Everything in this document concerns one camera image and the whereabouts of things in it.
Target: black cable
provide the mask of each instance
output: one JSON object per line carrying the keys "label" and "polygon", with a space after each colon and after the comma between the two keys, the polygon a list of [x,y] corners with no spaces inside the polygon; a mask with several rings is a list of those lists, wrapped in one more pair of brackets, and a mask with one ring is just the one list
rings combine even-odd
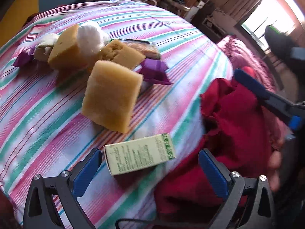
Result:
{"label": "black cable", "polygon": [[197,223],[197,224],[193,224],[193,223],[188,223],[188,222],[166,222],[166,221],[162,221],[162,220],[143,220],[143,219],[128,219],[128,218],[122,218],[122,219],[118,219],[115,222],[115,228],[116,229],[120,229],[119,227],[119,223],[122,221],[131,221],[131,222],[135,222],[135,223],[143,223],[143,224],[152,224],[155,226],[165,226],[165,227],[174,227],[174,228],[182,228],[182,227],[191,227],[191,228],[206,228],[207,224],[206,223]]}

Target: white ball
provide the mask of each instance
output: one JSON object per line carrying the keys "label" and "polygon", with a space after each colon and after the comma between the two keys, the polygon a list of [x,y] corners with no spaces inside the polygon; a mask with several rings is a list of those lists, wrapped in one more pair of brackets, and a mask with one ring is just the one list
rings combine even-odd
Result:
{"label": "white ball", "polygon": [[76,40],[83,56],[92,56],[109,43],[109,35],[94,21],[83,23],[77,31]]}

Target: yellow panel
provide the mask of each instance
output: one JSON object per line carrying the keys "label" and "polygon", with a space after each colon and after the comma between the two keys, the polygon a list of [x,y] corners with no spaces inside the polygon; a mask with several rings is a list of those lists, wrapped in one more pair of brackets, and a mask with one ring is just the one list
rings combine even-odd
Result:
{"label": "yellow panel", "polygon": [[38,9],[38,0],[15,0],[0,21],[0,47],[14,37]]}

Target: silver bolt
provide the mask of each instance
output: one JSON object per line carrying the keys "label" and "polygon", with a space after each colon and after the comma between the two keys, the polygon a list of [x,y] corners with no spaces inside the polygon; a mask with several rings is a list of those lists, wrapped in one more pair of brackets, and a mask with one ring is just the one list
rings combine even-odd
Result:
{"label": "silver bolt", "polygon": [[39,174],[36,174],[36,175],[34,175],[34,177],[33,177],[34,180],[38,180],[39,178],[40,178],[40,175],[39,175]]}
{"label": "silver bolt", "polygon": [[69,175],[69,171],[67,170],[64,170],[62,173],[61,173],[61,176],[62,177],[67,177]]}
{"label": "silver bolt", "polygon": [[260,175],[260,179],[264,182],[267,180],[267,177],[265,175]]}
{"label": "silver bolt", "polygon": [[232,177],[239,177],[240,174],[237,171],[232,172]]}

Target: purple packet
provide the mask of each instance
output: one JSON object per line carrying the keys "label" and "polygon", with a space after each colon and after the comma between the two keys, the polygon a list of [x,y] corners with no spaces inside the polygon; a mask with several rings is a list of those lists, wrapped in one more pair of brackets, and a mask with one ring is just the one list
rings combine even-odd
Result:
{"label": "purple packet", "polygon": [[142,68],[138,73],[143,75],[143,81],[152,84],[172,84],[165,73],[168,69],[165,62],[155,59],[144,59],[141,66]]}
{"label": "purple packet", "polygon": [[34,59],[34,50],[35,50],[35,46],[32,46],[30,48],[28,48],[25,51],[22,51],[21,53],[19,53],[18,57],[16,58],[15,62],[13,63],[14,67],[22,67],[25,64],[27,64],[28,62],[32,61]]}

